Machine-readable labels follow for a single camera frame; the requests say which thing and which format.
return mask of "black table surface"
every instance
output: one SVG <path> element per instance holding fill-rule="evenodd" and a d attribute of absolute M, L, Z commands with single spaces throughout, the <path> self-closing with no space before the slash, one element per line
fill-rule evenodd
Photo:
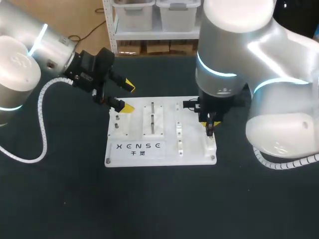
<path fill-rule="evenodd" d="M 117 58 L 115 69 L 136 85 L 131 97 L 197 95 L 194 57 Z M 42 151 L 36 102 L 48 80 L 0 128 L 1 146 L 17 156 Z M 233 108 L 218 127 L 214 166 L 105 168 L 108 109 L 63 83 L 47 91 L 43 114 L 41 162 L 0 154 L 0 238 L 319 238 L 319 164 L 261 165 L 245 136 L 248 107 Z"/>

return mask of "white plastic box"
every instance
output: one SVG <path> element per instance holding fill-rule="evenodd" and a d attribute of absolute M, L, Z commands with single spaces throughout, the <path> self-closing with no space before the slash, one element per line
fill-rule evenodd
<path fill-rule="evenodd" d="M 151 31 L 155 0 L 113 0 L 122 31 Z"/>
<path fill-rule="evenodd" d="M 163 31 L 192 31 L 201 0 L 157 0 Z"/>

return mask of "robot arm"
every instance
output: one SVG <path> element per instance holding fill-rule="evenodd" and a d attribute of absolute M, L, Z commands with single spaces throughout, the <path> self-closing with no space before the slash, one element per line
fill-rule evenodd
<path fill-rule="evenodd" d="M 115 56 L 103 48 L 96 56 L 75 52 L 75 44 L 47 24 L 33 18 L 7 0 L 0 0 L 0 126 L 23 105 L 40 80 L 41 72 L 53 77 L 64 74 L 74 87 L 92 93 L 94 102 L 107 104 L 117 112 L 134 108 L 105 96 L 106 80 L 132 92 L 135 87 L 117 75 Z"/>
<path fill-rule="evenodd" d="M 248 83 L 250 143 L 282 158 L 309 156 L 319 152 L 319 44 L 280 26 L 272 18 L 274 6 L 273 0 L 204 2 L 196 68 L 199 121 L 222 120 Z"/>

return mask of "metal shelf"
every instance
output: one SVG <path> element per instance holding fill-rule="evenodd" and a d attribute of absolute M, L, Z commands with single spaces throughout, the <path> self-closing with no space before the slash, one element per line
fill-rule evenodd
<path fill-rule="evenodd" d="M 123 31 L 118 22 L 115 24 L 116 40 L 174 40 L 174 39 L 198 39 L 200 20 L 197 18 L 195 27 L 189 32 L 166 32 L 162 31 L 159 11 L 153 11 L 153 28 L 152 31 Z"/>
<path fill-rule="evenodd" d="M 200 17 L 196 18 L 195 27 L 189 32 L 165 32 L 161 28 L 159 9 L 154 8 L 152 31 L 129 32 L 123 31 L 119 27 L 117 16 L 113 18 L 112 0 L 103 0 L 104 14 L 107 30 L 109 33 L 111 50 L 118 53 L 117 40 L 178 40 L 178 39 L 198 39 L 200 29 Z"/>

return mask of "black power cord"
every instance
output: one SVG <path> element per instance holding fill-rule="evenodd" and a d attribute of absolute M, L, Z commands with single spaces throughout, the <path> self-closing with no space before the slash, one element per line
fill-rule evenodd
<path fill-rule="evenodd" d="M 198 99 L 190 99 L 189 101 L 197 101 Z M 190 108 L 188 108 L 190 111 L 195 112 L 195 110 L 191 110 Z"/>
<path fill-rule="evenodd" d="M 103 8 L 97 8 L 97 9 L 94 10 L 94 12 L 97 13 L 97 14 L 104 13 L 104 9 L 103 9 Z M 101 23 L 100 23 L 99 25 L 97 25 L 92 31 L 90 31 L 89 34 L 87 34 L 87 35 L 86 35 L 85 37 L 83 37 L 83 38 L 81 38 L 81 37 L 78 36 L 78 35 L 70 35 L 70 36 L 68 36 L 68 39 L 70 39 L 71 41 L 76 42 L 76 45 L 75 45 L 75 48 L 76 48 L 81 41 L 83 41 L 84 39 L 88 38 L 96 29 L 98 29 L 100 26 L 102 26 L 105 22 L 106 22 L 106 20 L 103 21 L 103 22 L 101 22 Z"/>

